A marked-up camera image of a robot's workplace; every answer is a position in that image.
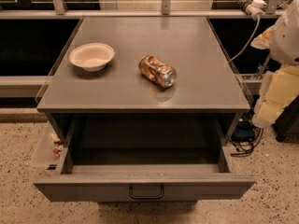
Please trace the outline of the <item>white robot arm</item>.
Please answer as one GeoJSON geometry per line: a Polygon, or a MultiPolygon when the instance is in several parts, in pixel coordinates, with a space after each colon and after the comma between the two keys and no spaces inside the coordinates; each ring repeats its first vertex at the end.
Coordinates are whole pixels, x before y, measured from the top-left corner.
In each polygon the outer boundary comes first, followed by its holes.
{"type": "Polygon", "coordinates": [[[274,124],[299,95],[299,0],[293,0],[276,23],[251,45],[269,49],[270,58],[281,64],[277,71],[265,73],[254,107],[253,124],[265,128],[274,124]]]}

